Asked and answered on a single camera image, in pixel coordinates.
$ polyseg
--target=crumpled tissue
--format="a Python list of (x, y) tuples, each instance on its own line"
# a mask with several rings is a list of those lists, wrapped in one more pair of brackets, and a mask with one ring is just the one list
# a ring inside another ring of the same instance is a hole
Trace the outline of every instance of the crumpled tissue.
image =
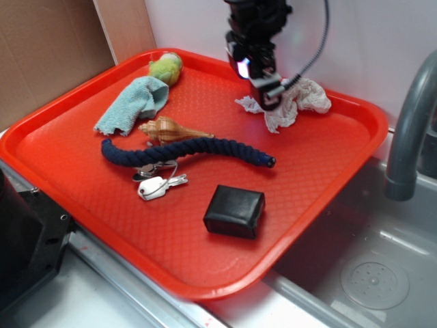
[(325, 114), (331, 107), (331, 102), (323, 88), (310, 79), (300, 79), (282, 96), (281, 104), (272, 111), (264, 111), (256, 100), (249, 96), (235, 102), (250, 113), (264, 113), (267, 129), (271, 133), (279, 133), (278, 127), (287, 128), (295, 123), (298, 109)]

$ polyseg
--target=black box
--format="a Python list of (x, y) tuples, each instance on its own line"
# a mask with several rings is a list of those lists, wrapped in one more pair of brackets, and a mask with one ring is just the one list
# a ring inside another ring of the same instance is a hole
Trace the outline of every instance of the black box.
[(264, 193), (219, 185), (203, 222), (209, 232), (255, 239)]

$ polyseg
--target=rope toy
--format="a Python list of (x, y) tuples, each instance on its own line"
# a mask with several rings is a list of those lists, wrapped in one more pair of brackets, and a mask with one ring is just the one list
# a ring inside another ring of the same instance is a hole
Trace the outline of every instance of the rope toy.
[(202, 152), (232, 156), (249, 164), (268, 168), (276, 164), (276, 159), (265, 152), (228, 139), (200, 137), (145, 150), (121, 150), (110, 139), (102, 141), (103, 156), (113, 164), (128, 167), (142, 167)]

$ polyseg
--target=sink drain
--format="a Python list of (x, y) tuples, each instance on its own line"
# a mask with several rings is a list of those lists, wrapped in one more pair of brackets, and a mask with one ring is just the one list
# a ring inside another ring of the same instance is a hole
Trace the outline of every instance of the sink drain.
[(341, 286), (353, 302), (373, 310), (386, 310), (402, 303), (410, 284), (398, 264), (377, 254), (369, 254), (344, 266)]

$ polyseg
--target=tray rim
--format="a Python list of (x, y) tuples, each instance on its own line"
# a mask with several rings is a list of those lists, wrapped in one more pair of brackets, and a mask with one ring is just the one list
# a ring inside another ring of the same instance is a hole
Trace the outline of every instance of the tray rim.
[[(122, 62), (118, 66), (114, 66), (109, 70), (99, 74), (93, 79), (85, 82), (84, 84), (74, 88), (70, 92), (60, 96), (47, 105), (39, 108), (30, 115), (19, 120), (13, 124), (0, 138), (0, 158), (4, 160), (8, 165), (15, 169), (23, 178), (27, 179), (31, 184), (38, 186), (41, 190), (47, 192), (56, 202), (66, 208), (72, 213), (73, 217), (83, 217), (92, 215), (81, 206), (77, 206), (71, 199), (66, 198), (63, 193), (57, 190), (56, 186), (53, 186), (49, 181), (39, 176), (35, 172), (31, 171), (26, 165), (14, 156), (14, 145), (18, 144), (20, 140), (23, 140), (25, 136), (40, 128), (45, 122), (58, 117), (62, 113), (70, 110), (75, 105), (79, 104), (80, 99), (84, 94), (87, 97), (91, 97), (104, 88), (114, 83), (114, 78), (121, 79), (126, 75), (126, 71), (135, 71), (138, 69), (138, 63), (144, 63), (147, 59), (158, 59), (163, 52), (176, 52), (182, 57), (184, 65), (186, 67), (194, 69), (204, 69), (208, 66), (208, 69), (213, 65), (216, 70), (214, 74), (226, 79), (232, 79), (239, 81), (239, 78), (229, 69), (229, 64), (219, 59), (213, 59), (191, 53), (181, 49), (163, 48), (154, 49), (151, 51), (145, 51), (126, 61)], [(331, 90), (325, 90), (328, 97), (332, 99), (348, 101), (358, 107), (366, 109), (365, 111), (359, 111), (356, 116), (359, 116), (359, 122), (371, 122), (370, 126), (363, 124), (369, 131), (369, 142), (361, 150), (361, 152), (353, 158), (346, 168), (331, 182), (328, 188), (319, 196), (319, 198), (308, 207), (308, 209), (296, 220), (296, 222), (289, 227), (287, 232), (278, 240), (273, 247), (270, 248), (268, 254), (275, 254), (275, 256), (263, 256), (263, 258), (247, 273), (244, 277), (239, 277), (230, 284), (212, 287), (191, 286), (180, 281), (175, 275), (168, 272), (166, 269), (159, 266), (155, 261), (146, 254), (142, 254), (133, 246), (125, 243), (120, 237), (114, 234), (111, 229), (108, 229), (105, 225), (98, 222), (98, 220), (92, 220), (88, 222), (85, 229), (97, 236), (110, 248), (114, 249), (121, 256), (129, 255), (129, 262), (140, 271), (148, 275), (155, 282), (166, 288), (169, 292), (173, 292), (181, 297), (186, 297), (193, 301), (201, 301), (208, 299), (220, 299), (235, 292), (238, 292), (244, 288), (247, 288), (259, 281), (264, 274), (273, 266), (273, 264), (279, 259), (279, 257), (291, 246), (291, 244), (305, 231), (305, 229), (311, 225), (315, 218), (322, 211), (323, 207), (327, 205), (335, 196), (340, 192), (345, 184), (355, 175), (355, 173), (365, 164), (367, 159), (371, 157), (373, 152), (378, 146), (385, 140), (389, 131), (388, 120), (381, 109), (376, 105), (361, 100), (355, 97), (340, 94)], [(145, 265), (145, 258), (148, 259), (147, 265)]]

